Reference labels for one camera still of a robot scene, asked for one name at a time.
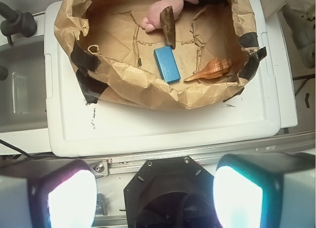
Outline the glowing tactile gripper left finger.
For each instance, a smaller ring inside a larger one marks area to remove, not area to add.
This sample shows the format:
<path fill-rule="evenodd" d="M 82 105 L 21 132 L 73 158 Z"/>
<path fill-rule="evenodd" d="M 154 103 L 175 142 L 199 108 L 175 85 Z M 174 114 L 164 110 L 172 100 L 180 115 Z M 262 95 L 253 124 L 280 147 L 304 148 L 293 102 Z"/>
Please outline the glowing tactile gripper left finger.
<path fill-rule="evenodd" d="M 0 166 L 2 228 L 90 228 L 96 203 L 96 179 L 83 160 L 21 160 Z"/>

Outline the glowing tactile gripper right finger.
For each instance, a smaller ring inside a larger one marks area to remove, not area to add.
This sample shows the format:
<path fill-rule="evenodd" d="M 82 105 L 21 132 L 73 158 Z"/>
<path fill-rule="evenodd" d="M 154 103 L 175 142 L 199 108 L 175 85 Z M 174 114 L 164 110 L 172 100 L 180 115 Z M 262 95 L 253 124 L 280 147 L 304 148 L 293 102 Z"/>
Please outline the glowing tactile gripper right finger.
<path fill-rule="evenodd" d="M 213 200 L 224 228 L 314 228 L 316 157 L 226 154 L 217 164 Z"/>

